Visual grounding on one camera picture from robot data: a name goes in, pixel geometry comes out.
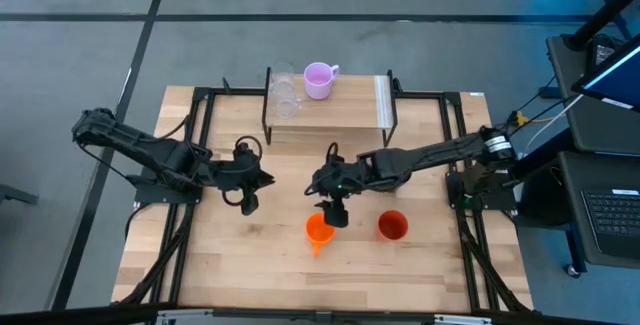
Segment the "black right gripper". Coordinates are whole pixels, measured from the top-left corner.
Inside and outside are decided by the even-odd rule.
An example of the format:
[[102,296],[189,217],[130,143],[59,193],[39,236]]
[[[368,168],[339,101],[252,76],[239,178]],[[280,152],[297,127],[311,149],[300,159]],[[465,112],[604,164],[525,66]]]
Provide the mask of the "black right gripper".
[[[329,157],[312,175],[310,194],[332,199],[360,194],[368,188],[370,166],[364,161],[347,163],[342,157]],[[324,222],[329,226],[345,228],[349,224],[348,211],[341,199],[335,202],[323,200]]]

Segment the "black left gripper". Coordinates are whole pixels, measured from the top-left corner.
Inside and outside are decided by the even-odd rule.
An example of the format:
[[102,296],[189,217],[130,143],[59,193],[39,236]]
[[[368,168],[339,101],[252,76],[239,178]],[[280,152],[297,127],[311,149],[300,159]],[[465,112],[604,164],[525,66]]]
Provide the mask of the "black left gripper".
[[214,162],[215,186],[221,191],[245,189],[250,191],[242,200],[242,214],[251,215],[258,207],[259,200],[255,193],[275,183],[273,175],[259,170],[261,157],[252,151],[241,151],[232,160]]

